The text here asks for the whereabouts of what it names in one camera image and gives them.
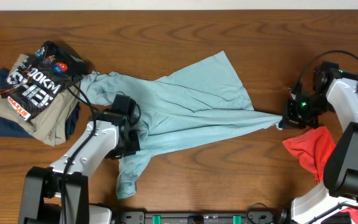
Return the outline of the light blue t-shirt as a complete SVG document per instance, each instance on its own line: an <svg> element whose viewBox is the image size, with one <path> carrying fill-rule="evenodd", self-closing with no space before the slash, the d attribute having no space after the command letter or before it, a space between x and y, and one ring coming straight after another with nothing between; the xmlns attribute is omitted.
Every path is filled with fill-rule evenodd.
<svg viewBox="0 0 358 224"><path fill-rule="evenodd" d="M119 199L136 193L135 182L153 156L242 136L281 120L254 109L224 52L153 81L92 72L80 88L95 105L109 106L116 95L126 95L140 107L134 126L140 151L119 161Z"/></svg>

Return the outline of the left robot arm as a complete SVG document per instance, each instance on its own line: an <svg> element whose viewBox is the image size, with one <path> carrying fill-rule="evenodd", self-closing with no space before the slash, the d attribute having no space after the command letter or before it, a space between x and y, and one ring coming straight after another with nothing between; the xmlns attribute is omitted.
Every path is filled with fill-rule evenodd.
<svg viewBox="0 0 358 224"><path fill-rule="evenodd" d="M139 149L129 113L98 112L59 160L28 171L18 222L113 223L110 208L89 202L88 182L104 159L131 156Z"/></svg>

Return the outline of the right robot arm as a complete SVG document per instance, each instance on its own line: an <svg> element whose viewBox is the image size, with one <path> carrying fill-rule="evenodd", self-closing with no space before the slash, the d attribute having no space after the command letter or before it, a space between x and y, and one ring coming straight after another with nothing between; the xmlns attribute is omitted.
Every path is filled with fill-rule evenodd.
<svg viewBox="0 0 358 224"><path fill-rule="evenodd" d="M279 223L323 223L351 208L358 211L358 75L338 68L314 71L314 94L306 96L301 83L291 90L279 126L318 127L319 115L333 111L343 134L328 152L322 181L291 201Z"/></svg>

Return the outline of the red t-shirt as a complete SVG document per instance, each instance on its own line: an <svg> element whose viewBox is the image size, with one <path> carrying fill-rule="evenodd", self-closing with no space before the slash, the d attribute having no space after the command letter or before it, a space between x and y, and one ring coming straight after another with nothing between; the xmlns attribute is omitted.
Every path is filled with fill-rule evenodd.
<svg viewBox="0 0 358 224"><path fill-rule="evenodd" d="M327 127L311 129L282 143L299 160L300 165L314 175L318 184L323 181L324 166L336 146ZM358 223L358 210L347 208L341 212L349 212L352 221Z"/></svg>

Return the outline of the black printed folded shirt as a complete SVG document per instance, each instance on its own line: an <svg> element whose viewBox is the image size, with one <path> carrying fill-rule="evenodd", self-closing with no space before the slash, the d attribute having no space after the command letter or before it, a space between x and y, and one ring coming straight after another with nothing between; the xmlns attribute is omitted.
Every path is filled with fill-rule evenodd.
<svg viewBox="0 0 358 224"><path fill-rule="evenodd" d="M52 41L46 41L20 63L0 85L0 96L24 121L35 118L65 90L65 82L77 82L87 72L83 61Z"/></svg>

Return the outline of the navy blue folded garment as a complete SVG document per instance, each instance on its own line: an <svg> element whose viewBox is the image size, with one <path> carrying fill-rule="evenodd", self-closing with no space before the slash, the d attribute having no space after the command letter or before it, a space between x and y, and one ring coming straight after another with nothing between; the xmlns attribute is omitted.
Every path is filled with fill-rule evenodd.
<svg viewBox="0 0 358 224"><path fill-rule="evenodd" d="M6 68L0 69L0 85L5 82L5 79L8 77L8 74L9 72ZM77 103L75 104L74 110L70 113L65 124L63 125L66 137L70 137L74 133L76 122L78 121L79 117L79 112L80 106L79 103ZM32 136L17 123L1 117L0 137L32 138Z"/></svg>

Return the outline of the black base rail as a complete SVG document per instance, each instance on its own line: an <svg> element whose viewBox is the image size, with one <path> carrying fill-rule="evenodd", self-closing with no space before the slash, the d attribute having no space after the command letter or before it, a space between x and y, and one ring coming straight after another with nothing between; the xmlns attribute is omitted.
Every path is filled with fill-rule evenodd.
<svg viewBox="0 0 358 224"><path fill-rule="evenodd" d="M101 204L89 205L90 223L110 224L274 224L290 223L283 215L276 219L268 210L251 210L244 213L150 213L129 211L116 213Z"/></svg>

